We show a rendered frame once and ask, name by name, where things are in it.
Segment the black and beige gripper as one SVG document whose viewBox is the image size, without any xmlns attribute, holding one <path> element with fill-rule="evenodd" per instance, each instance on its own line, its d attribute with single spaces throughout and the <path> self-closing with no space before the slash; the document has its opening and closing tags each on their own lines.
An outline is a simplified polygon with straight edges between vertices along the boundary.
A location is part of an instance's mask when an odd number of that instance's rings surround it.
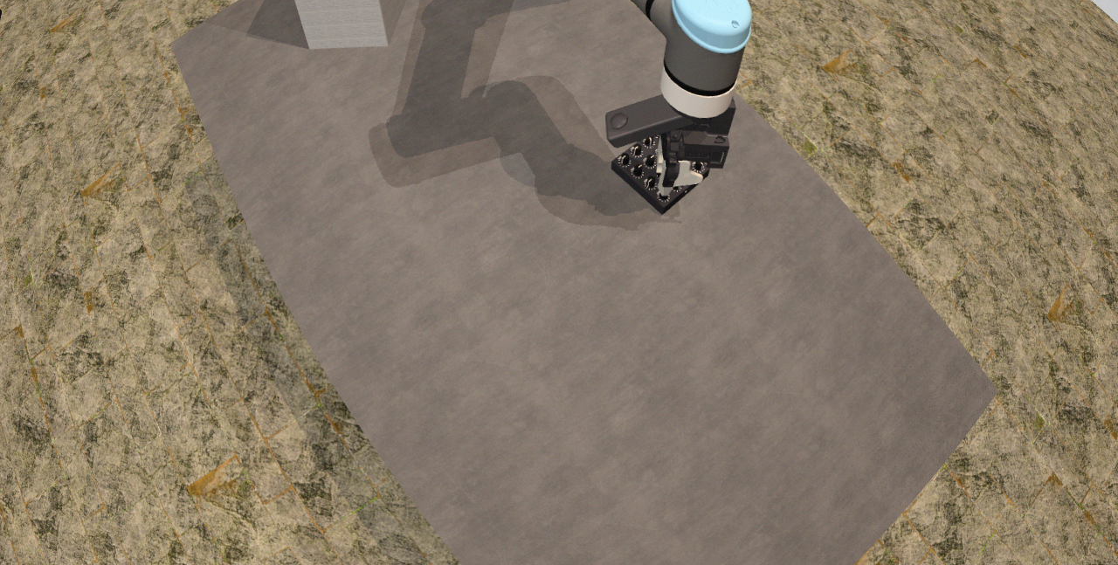
<svg viewBox="0 0 1118 565">
<path fill-rule="evenodd" d="M 659 134 L 656 175 L 659 175 L 659 191 L 663 197 L 666 197 L 673 187 L 702 182 L 703 175 L 697 175 L 691 170 L 691 162 L 707 162 L 707 168 L 723 169 L 729 152 L 729 130 L 737 110 L 735 98 L 731 100 L 729 109 L 716 117 L 688 116 L 673 105 L 670 107 L 682 117 L 694 121 L 694 125 Z"/>
</svg>

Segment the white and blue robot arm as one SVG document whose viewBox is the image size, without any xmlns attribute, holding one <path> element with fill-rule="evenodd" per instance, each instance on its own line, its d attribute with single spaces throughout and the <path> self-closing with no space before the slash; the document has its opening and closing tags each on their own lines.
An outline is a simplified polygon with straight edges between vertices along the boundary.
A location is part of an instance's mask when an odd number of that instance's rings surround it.
<svg viewBox="0 0 1118 565">
<path fill-rule="evenodd" d="M 666 36 L 666 55 L 660 74 L 662 94 L 604 115 L 607 140 L 614 148 L 694 125 L 694 121 L 678 115 L 670 105 L 693 117 L 724 113 L 735 94 L 743 46 L 751 32 L 752 11 L 748 0 L 631 2 Z"/>
</svg>

